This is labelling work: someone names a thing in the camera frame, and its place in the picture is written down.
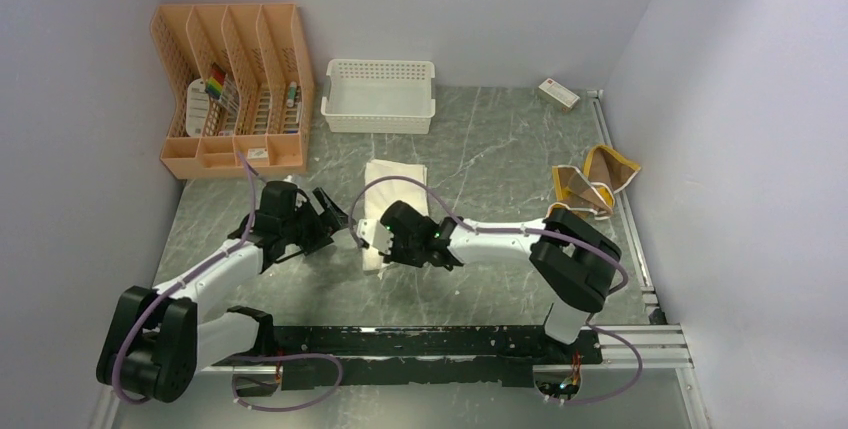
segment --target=basket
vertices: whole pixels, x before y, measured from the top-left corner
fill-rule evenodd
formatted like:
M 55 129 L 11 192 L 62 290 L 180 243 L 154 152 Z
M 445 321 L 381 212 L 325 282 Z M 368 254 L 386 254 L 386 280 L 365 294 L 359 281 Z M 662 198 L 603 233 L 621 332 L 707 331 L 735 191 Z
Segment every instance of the basket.
M 169 4 L 150 24 L 176 110 L 160 159 L 179 179 L 241 177 L 243 153 L 260 174 L 306 171 L 314 82 L 294 4 Z M 212 63 L 233 77 L 237 114 L 210 104 L 198 137 L 186 134 L 186 90 Z M 301 88 L 300 114 L 285 107 Z
M 321 98 L 332 132 L 427 134 L 436 70 L 427 61 L 333 59 Z

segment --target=white plastic basket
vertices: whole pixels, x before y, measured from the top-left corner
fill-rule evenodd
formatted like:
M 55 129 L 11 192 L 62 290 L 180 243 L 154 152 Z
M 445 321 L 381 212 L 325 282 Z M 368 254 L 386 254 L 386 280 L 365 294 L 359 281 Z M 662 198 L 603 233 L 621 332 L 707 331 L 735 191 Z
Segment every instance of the white plastic basket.
M 427 61 L 333 59 L 321 114 L 332 132 L 427 134 L 436 69 Z

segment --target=white cloth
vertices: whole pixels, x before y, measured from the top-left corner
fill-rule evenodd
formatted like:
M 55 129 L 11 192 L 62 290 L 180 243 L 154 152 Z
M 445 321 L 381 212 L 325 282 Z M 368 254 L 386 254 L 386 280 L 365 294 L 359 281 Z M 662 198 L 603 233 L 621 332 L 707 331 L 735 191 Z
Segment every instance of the white cloth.
M 373 159 L 365 164 L 365 184 L 385 176 L 406 176 L 427 184 L 427 166 L 380 159 Z M 427 193 L 424 189 L 406 181 L 385 181 L 365 192 L 365 218 L 379 220 L 395 201 L 404 201 L 421 214 L 429 215 Z M 363 271 L 373 273 L 383 267 L 383 257 L 376 249 L 363 249 Z

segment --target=gray marble tabletop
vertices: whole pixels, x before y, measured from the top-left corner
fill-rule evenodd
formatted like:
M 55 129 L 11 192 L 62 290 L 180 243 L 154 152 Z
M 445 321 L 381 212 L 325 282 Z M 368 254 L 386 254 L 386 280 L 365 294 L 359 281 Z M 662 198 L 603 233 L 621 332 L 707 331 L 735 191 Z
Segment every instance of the gray marble tabletop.
M 542 217 L 555 198 L 551 166 L 580 166 L 589 148 L 602 142 L 585 97 L 564 114 L 530 88 L 437 87 L 427 135 L 334 134 L 319 105 L 316 100 L 309 172 L 300 182 L 323 187 L 345 210 L 362 189 L 365 163 L 376 158 L 426 165 L 428 184 L 460 215 L 486 222 Z M 244 179 L 187 182 L 155 282 L 217 249 L 247 213 L 248 191 Z M 444 215 L 433 202 L 430 214 L 436 220 Z M 621 247 L 631 280 L 595 322 L 647 324 L 621 211 L 592 224 Z M 393 266 L 380 278 L 363 274 L 346 231 L 335 240 L 236 288 L 208 317 L 245 305 L 272 314 L 277 325 L 539 324 L 555 298 L 529 264 L 492 262 L 452 272 Z

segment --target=purple cable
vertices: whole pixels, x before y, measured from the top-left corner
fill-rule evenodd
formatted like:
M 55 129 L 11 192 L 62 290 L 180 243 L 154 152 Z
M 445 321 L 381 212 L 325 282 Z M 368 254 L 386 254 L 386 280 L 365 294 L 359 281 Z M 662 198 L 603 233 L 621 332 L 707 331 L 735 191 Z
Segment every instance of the purple cable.
M 406 177 L 406 176 L 385 176 L 385 177 L 380 177 L 380 178 L 374 179 L 373 181 L 366 184 L 365 187 L 362 188 L 362 192 L 360 192 L 359 195 L 356 196 L 356 198 L 353 200 L 353 204 L 351 204 L 351 206 L 350 206 L 350 211 L 348 212 L 348 214 L 350 215 L 350 224 L 348 225 L 348 230 L 350 231 L 350 235 L 351 235 L 351 237 L 353 237 L 353 240 L 356 241 L 356 243 L 359 246 L 362 246 L 362 239 L 360 239 L 359 236 L 356 235 L 356 229 L 354 229 L 354 225 L 356 224 L 356 221 L 353 218 L 353 211 L 356 209 L 356 205 L 359 203 L 359 200 L 362 199 L 363 195 L 365 195 L 365 191 L 367 191 L 368 189 L 371 189 L 372 187 L 376 186 L 377 184 L 379 184 L 381 182 L 392 181 L 392 180 L 406 181 L 406 182 L 409 182 L 411 184 L 414 184 L 414 185 L 420 187 L 421 189 L 424 189 L 424 191 L 427 193 L 428 196 L 433 198 L 434 201 L 436 201 L 437 203 L 439 203 L 440 206 L 442 206 L 442 209 L 444 209 L 444 211 L 445 211 L 445 213 L 447 213 L 448 217 L 453 219 L 454 222 L 456 222 L 456 224 L 458 226 L 462 227 L 465 230 L 479 232 L 479 233 L 483 233 L 483 234 L 522 234 L 521 229 L 512 228 L 512 227 L 488 227 L 488 228 L 479 227 L 479 228 L 475 229 L 474 227 L 469 225 L 467 222 L 460 219 L 459 216 L 457 216 L 448 207 L 447 203 L 444 200 L 442 200 L 442 198 L 439 197 L 439 195 L 436 194 L 436 192 L 433 191 L 433 189 L 431 189 L 426 184 L 423 184 L 420 181 L 417 181 L 417 180 L 415 180 L 411 177 Z M 559 239 L 560 241 L 567 242 L 569 244 L 574 244 L 575 246 L 582 248 L 582 249 L 585 249 L 585 250 L 591 252 L 592 254 L 600 257 L 604 261 L 606 261 L 608 264 L 610 264 L 612 267 L 614 267 L 615 270 L 618 271 L 619 274 L 621 274 L 621 282 L 619 282 L 618 284 L 615 285 L 615 287 L 610 289 L 609 295 L 613 295 L 616 292 L 620 291 L 621 289 L 624 289 L 624 286 L 626 286 L 627 283 L 630 280 L 630 278 L 627 276 L 627 271 L 624 270 L 624 266 L 622 266 L 620 262 L 616 261 L 609 254 L 601 251 L 597 247 L 594 247 L 590 244 L 587 244 L 587 243 L 581 241 L 580 239 L 576 239 L 574 237 L 567 236 L 565 234 L 560 234 L 558 232 L 548 231 L 546 229 L 527 228 L 527 229 L 524 230 L 524 232 L 527 233 L 527 234 L 535 234 L 537 236 L 551 237 L 553 239 Z
M 391 181 L 391 180 L 406 181 L 406 182 L 409 182 L 411 184 L 414 184 L 414 185 L 420 187 L 421 189 L 424 189 L 424 191 L 427 193 L 427 195 L 429 197 L 431 197 L 433 200 L 435 200 L 440 206 L 442 206 L 442 209 L 444 209 L 444 211 L 445 211 L 445 213 L 447 213 L 448 217 L 453 219 L 454 222 L 456 222 L 456 224 L 458 226 L 460 226 L 463 229 L 466 229 L 468 231 L 475 231 L 474 227 L 472 227 L 470 224 L 468 224 L 465 221 L 463 221 L 462 219 L 460 219 L 459 216 L 457 216 L 448 207 L 447 203 L 441 197 L 439 197 L 439 195 L 436 194 L 436 192 L 432 188 L 430 188 L 426 184 L 424 184 L 420 181 L 417 181 L 417 180 L 415 180 L 411 177 L 406 177 L 406 176 L 385 176 L 385 177 L 380 177 L 380 178 L 374 179 L 373 181 L 366 184 L 365 187 L 362 188 L 362 192 L 360 192 L 359 195 L 356 196 L 356 198 L 353 200 L 353 204 L 351 204 L 351 206 L 350 206 L 350 211 L 348 213 L 349 217 L 350 217 L 350 224 L 348 226 L 348 230 L 350 231 L 351 237 L 353 237 L 353 240 L 358 245 L 360 245 L 360 246 L 362 245 L 362 239 L 360 239 L 359 236 L 356 235 L 356 230 L 354 229 L 354 225 L 356 224 L 356 221 L 353 219 L 353 211 L 356 209 L 356 205 L 359 203 L 359 200 L 362 199 L 362 196 L 365 195 L 365 191 L 367 191 L 368 189 L 371 189 L 372 187 L 374 187 L 375 185 L 377 185 L 381 182 Z M 476 232 L 481 232 L 481 233 L 484 233 L 484 234 L 521 234 L 522 233 L 520 229 L 514 229 L 514 228 L 511 228 L 511 227 L 489 227 L 489 228 L 479 227 L 479 228 L 476 228 Z M 610 296 L 615 294 L 616 292 L 624 289 L 624 287 L 630 281 L 630 277 L 627 276 L 627 272 L 624 270 L 624 266 L 622 266 L 620 262 L 618 262 L 615 259 L 613 259 L 612 257 L 610 257 L 609 254 L 601 251 L 600 249 L 598 249 L 594 246 L 591 246 L 591 245 L 581 241 L 580 239 L 575 239 L 575 238 L 567 236 L 565 234 L 560 234 L 558 232 L 548 231 L 548 230 L 545 230 L 545 229 L 527 228 L 527 229 L 524 230 L 524 232 L 527 233 L 527 234 L 535 234 L 535 235 L 538 235 L 538 236 L 551 237 L 553 239 L 559 239 L 560 241 L 567 242 L 567 243 L 570 243 L 570 244 L 574 244 L 575 246 L 591 252 L 592 254 L 600 257 L 601 259 L 603 259 L 604 261 L 606 261 L 607 263 L 612 265 L 615 268 L 615 270 L 618 271 L 619 274 L 621 274 L 621 282 L 616 284 L 615 287 L 610 289 L 610 292 L 609 292 Z M 636 356 L 636 363 L 637 363 L 636 373 L 633 375 L 633 378 L 631 378 L 626 384 L 624 384 L 623 386 L 619 387 L 618 389 L 616 389 L 612 392 L 609 392 L 609 393 L 601 395 L 601 396 L 590 397 L 590 398 L 587 398 L 587 399 L 580 399 L 580 400 L 576 400 L 576 401 L 568 401 L 568 402 L 565 403 L 567 405 L 582 406 L 582 405 L 586 405 L 586 404 L 594 404 L 594 403 L 597 403 L 597 402 L 603 402 L 603 401 L 612 399 L 613 397 L 616 397 L 616 396 L 620 395 L 621 393 L 627 391 L 631 387 L 633 387 L 636 384 L 636 382 L 639 381 L 639 378 L 642 377 L 642 369 L 643 369 L 642 355 L 639 354 L 639 350 L 636 349 L 636 346 L 634 346 L 630 341 L 624 339 L 623 337 L 619 336 L 618 334 L 615 334 L 614 332 L 608 331 L 606 329 L 601 329 L 598 326 L 593 326 L 592 324 L 590 324 L 592 317 L 594 317 L 594 315 L 589 316 L 589 319 L 586 320 L 586 325 L 590 329 L 597 331 L 601 334 L 605 334 L 607 336 L 610 336 L 613 339 L 617 339 L 622 344 L 627 346 L 628 349 L 633 351 L 633 354 Z
M 250 404 L 245 401 L 241 397 L 239 397 L 238 392 L 236 391 L 236 378 L 239 376 L 233 376 L 233 380 L 230 383 L 230 387 L 233 390 L 233 402 L 236 404 L 246 407 L 247 409 L 259 412 L 292 412 L 299 411 L 301 409 L 306 409 L 307 407 L 312 407 L 316 404 L 323 402 L 325 399 L 330 397 L 342 384 L 342 376 L 344 375 L 344 371 L 342 370 L 342 363 L 336 356 L 330 354 L 292 354 L 289 356 L 269 356 L 269 357 L 253 357 L 253 356 L 232 356 L 230 359 L 235 361 L 245 361 L 245 362 L 287 362 L 287 361 L 296 361 L 298 359 L 324 359 L 332 362 L 336 365 L 336 368 L 339 370 L 339 375 L 336 377 L 336 382 L 333 383 L 333 386 L 330 387 L 324 394 L 312 399 L 311 401 L 304 402 L 303 404 L 298 404 L 296 406 L 289 407 L 266 407 L 266 406 L 256 406 Z
M 244 232 L 242 232 L 241 238 L 238 240 L 238 242 L 227 250 L 227 253 L 215 253 L 205 261 L 201 262 L 196 268 L 194 268 L 194 270 L 186 274 L 186 276 L 183 277 L 184 284 L 193 281 L 198 276 L 209 270 L 209 268 L 214 266 L 218 261 L 227 257 L 228 253 L 239 250 L 244 245 L 245 241 L 247 241 L 247 236 L 248 234 L 250 234 L 250 230 L 253 228 L 253 221 L 256 218 L 256 184 L 254 183 L 253 175 L 251 174 L 251 169 L 253 168 L 247 162 L 247 159 L 245 159 L 242 153 L 237 152 L 236 154 L 238 154 L 239 158 L 244 164 L 244 170 L 247 173 L 247 179 L 248 181 L 250 181 L 250 215 L 247 218 L 247 224 L 244 226 Z M 156 299 L 154 299 L 153 302 L 149 306 L 147 306 L 147 309 L 145 309 L 144 312 L 141 313 L 141 316 L 138 318 L 137 321 L 135 321 L 135 324 L 133 324 L 132 329 L 130 329 L 130 332 L 127 334 L 127 338 L 124 339 L 124 343 L 121 344 L 121 348 L 118 350 L 118 354 L 115 357 L 115 364 L 112 366 L 112 389 L 115 391 L 115 395 L 117 395 L 119 399 L 128 404 L 143 404 L 150 400 L 150 398 L 146 396 L 142 397 L 141 399 L 133 399 L 128 396 L 126 392 L 124 392 L 124 388 L 121 386 L 121 369 L 123 368 L 124 360 L 127 358 L 127 352 L 130 349 L 130 345 L 132 344 L 132 341 L 135 340 L 135 337 L 138 335 L 138 333 L 141 331 L 141 328 L 144 326 L 144 323 L 147 321 L 147 319 L 150 318 L 150 315 L 153 314 L 153 311 L 155 311 L 156 308 L 159 307 L 160 304 L 162 304 L 162 301 L 171 297 L 175 292 L 177 292 L 180 287 L 182 286 L 179 282 L 175 283 L 173 286 L 162 291 L 162 293 L 160 293 L 159 296 L 157 296 Z

